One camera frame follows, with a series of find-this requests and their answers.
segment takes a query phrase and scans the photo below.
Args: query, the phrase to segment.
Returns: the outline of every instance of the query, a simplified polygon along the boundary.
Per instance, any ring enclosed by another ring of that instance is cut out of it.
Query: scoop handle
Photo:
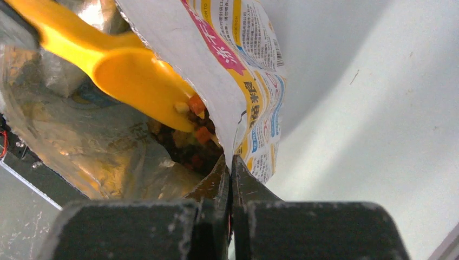
[[[110,49],[113,36],[104,34],[52,0],[5,0],[40,36],[40,45],[91,75]]]

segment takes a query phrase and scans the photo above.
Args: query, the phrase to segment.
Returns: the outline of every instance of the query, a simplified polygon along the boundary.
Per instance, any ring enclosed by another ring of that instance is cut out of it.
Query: white surface
[[[267,186],[377,202],[427,259],[459,221],[459,1],[261,1],[290,72]]]

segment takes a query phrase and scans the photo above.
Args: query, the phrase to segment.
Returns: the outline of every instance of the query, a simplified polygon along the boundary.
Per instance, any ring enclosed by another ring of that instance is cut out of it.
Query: barcode
[[[280,53],[280,48],[279,48],[279,43],[277,42],[276,39],[274,39],[274,47],[276,48],[276,54],[277,54],[277,66],[283,66],[284,65],[284,60],[282,60],[282,54]]]

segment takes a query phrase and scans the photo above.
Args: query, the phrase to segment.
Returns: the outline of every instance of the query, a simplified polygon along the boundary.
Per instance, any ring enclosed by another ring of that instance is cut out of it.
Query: yellow spoon
[[[133,33],[104,34],[52,0],[6,0],[32,24],[40,44],[81,68],[105,93],[180,131],[193,126],[175,109],[193,88]]]

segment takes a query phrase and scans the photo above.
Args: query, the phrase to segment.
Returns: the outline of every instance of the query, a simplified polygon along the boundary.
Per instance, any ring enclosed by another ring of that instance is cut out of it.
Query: gray floor
[[[59,210],[0,165],[0,259],[35,259]]]

